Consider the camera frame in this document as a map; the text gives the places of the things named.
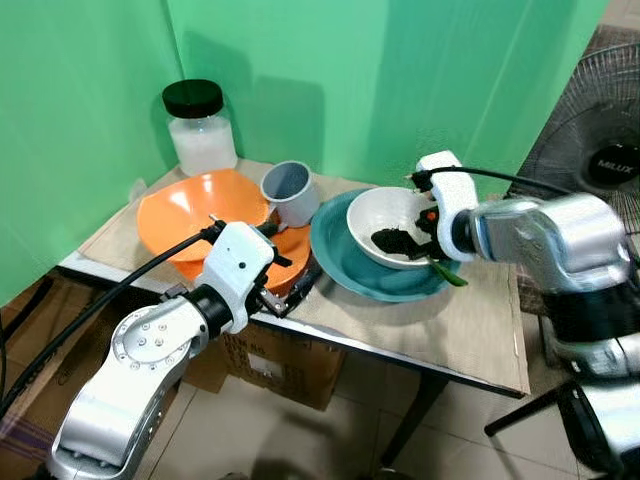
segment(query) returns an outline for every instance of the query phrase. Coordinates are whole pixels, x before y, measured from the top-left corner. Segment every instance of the white bowl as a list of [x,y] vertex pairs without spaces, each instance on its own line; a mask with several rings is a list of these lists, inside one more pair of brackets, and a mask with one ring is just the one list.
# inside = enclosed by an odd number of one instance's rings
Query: white bowl
[[347,225],[360,249],[372,260],[397,270],[424,268],[426,258],[409,260],[406,255],[385,253],[375,246],[371,235],[385,228],[406,230],[419,245],[431,240],[428,233],[416,227],[420,212],[435,206],[425,195],[407,188],[380,187],[358,195],[347,210]]

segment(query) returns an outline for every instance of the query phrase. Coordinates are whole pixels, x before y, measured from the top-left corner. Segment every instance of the jar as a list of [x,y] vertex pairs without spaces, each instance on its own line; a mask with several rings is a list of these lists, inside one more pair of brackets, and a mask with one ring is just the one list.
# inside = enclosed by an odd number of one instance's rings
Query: jar
[[218,84],[181,80],[164,89],[162,100],[170,115],[169,133],[185,174],[194,176],[236,166],[231,122]]

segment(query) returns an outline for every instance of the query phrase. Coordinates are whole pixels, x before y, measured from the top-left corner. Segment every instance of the orange plate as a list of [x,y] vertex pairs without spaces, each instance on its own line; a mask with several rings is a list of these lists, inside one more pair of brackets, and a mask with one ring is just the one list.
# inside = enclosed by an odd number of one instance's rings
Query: orange plate
[[[138,208],[138,234],[158,255],[211,225],[209,214],[225,222],[260,225],[269,204],[260,188],[232,169],[216,170],[169,185],[142,199]],[[199,241],[174,255],[172,262],[202,261],[211,245]]]
[[[269,277],[267,288],[273,293],[281,296],[286,295],[300,277],[311,253],[310,230],[311,227],[309,225],[302,228],[287,228],[284,232],[278,233],[271,238],[271,241],[278,247],[280,255],[293,262],[293,265],[286,268],[279,265],[271,265],[267,271],[267,276]],[[203,261],[172,263],[182,275],[191,281],[202,273]]]

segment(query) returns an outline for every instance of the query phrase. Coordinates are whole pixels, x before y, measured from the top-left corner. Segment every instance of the green wall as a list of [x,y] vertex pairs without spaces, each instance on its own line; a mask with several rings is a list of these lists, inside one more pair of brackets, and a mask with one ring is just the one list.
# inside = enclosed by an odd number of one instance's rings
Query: green wall
[[451,148],[514,172],[606,3],[2,2],[0,305],[176,163],[159,93],[181,68],[221,83],[248,158],[393,184]]
[[170,0],[185,73],[222,85],[241,155],[383,184],[445,148],[517,171],[606,4]]
[[0,305],[176,163],[166,17],[161,0],[2,2]]

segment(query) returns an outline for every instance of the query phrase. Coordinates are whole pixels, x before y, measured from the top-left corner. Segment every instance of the fan logo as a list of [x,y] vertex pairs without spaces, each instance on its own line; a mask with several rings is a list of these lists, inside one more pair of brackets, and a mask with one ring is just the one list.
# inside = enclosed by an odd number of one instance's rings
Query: fan logo
[[598,160],[598,166],[620,173],[633,173],[634,168],[628,165],[620,165],[619,163],[605,162],[604,160]]

